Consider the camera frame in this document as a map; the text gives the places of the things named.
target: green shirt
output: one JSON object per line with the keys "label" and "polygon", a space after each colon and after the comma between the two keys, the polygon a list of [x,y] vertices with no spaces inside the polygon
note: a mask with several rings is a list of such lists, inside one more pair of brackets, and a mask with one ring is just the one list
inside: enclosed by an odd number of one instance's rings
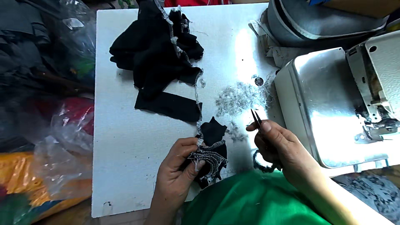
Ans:
{"label": "green shirt", "polygon": [[182,225],[328,225],[282,172],[252,170],[207,187],[188,202]]}

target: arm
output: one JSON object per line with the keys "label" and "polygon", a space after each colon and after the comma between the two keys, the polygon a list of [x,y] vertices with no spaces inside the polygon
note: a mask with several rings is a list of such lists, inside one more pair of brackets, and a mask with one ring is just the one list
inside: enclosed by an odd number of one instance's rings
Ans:
{"label": "arm", "polygon": [[178,139],[161,163],[149,215],[144,225],[171,225],[175,215],[189,193],[189,187],[206,163],[190,163],[183,171],[179,168],[189,154],[196,151],[197,138]]}
{"label": "arm", "polygon": [[[254,131],[255,124],[247,131]],[[263,141],[268,140],[277,151],[272,151]],[[270,163],[283,165],[286,179],[302,192],[318,212],[334,225],[392,224],[385,217],[371,209],[351,193],[323,174],[321,167],[308,153],[299,139],[277,123],[266,120],[261,124],[261,132],[255,143]]]}

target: white tabletop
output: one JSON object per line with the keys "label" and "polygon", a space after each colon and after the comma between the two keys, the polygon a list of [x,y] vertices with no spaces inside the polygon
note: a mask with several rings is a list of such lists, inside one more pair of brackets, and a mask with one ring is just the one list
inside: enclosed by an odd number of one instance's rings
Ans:
{"label": "white tabletop", "polygon": [[[268,3],[182,7],[192,21],[191,33],[204,48],[203,58],[196,63],[204,69],[206,82],[206,87],[198,90],[203,122],[216,116],[215,99],[227,86],[238,81],[254,84],[254,74],[264,80],[275,75],[277,68],[264,57],[248,26],[267,7]],[[97,13],[92,217],[149,208],[158,167],[170,147],[178,138],[197,133],[195,125],[135,110],[138,90],[133,86],[132,72],[118,69],[110,61],[110,46],[137,19],[137,14],[137,9]],[[173,81],[165,91],[194,99],[194,87],[182,82]],[[284,123],[278,102],[268,110],[268,116],[261,110],[262,119],[269,117]],[[246,133],[245,125],[252,116],[244,112],[235,118],[216,119],[222,125],[233,119]],[[252,168],[254,135],[255,132],[249,133],[242,142],[233,142],[225,135],[229,163],[221,172],[223,177]],[[199,187],[193,185],[188,199],[198,191]]]}

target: sewing machine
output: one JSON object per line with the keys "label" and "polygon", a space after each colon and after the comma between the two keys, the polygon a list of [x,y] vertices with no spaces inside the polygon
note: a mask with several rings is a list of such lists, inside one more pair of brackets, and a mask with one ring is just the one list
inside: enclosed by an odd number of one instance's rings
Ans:
{"label": "sewing machine", "polygon": [[399,164],[400,32],[298,56],[276,76],[288,129],[326,168]]}

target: black fabric pile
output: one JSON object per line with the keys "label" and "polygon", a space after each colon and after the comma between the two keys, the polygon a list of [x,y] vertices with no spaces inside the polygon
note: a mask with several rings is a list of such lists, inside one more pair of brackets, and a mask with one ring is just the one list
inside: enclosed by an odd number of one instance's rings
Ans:
{"label": "black fabric pile", "polygon": [[14,0],[0,8],[0,102],[43,89],[31,69],[44,71],[39,48],[50,43],[37,9]]}
{"label": "black fabric pile", "polygon": [[[201,59],[204,49],[190,34],[188,18],[175,10],[167,16],[152,0],[139,0],[138,4],[138,19],[110,47],[110,60],[120,69],[133,71],[134,85],[139,88],[135,108],[186,122],[201,120],[201,103],[163,92],[175,79],[194,86],[202,72],[189,62]],[[203,138],[205,146],[199,146],[181,167],[183,170],[192,161],[207,162],[195,178],[202,189],[215,177],[221,179],[220,171],[226,168],[227,151],[222,140],[226,129],[214,117],[202,124],[196,137]]]}
{"label": "black fabric pile", "polygon": [[214,117],[211,118],[209,123],[203,123],[201,131],[206,147],[200,146],[199,150],[192,152],[181,166],[183,170],[192,161],[195,163],[200,160],[207,162],[194,179],[202,189],[206,188],[214,178],[221,180],[221,169],[226,168],[228,163],[227,150],[225,140],[222,140],[226,129],[227,126],[219,124]]}
{"label": "black fabric pile", "polygon": [[[111,61],[124,70],[132,70],[134,85],[140,89],[135,108],[187,122],[199,120],[200,111],[194,100],[163,92],[168,84],[178,79],[195,85],[201,73],[192,67],[189,59],[200,59],[203,48],[197,37],[189,34],[189,20],[180,11],[173,11],[167,19],[151,0],[141,0],[138,19],[134,21],[112,44]],[[169,104],[182,104],[185,114]]]}

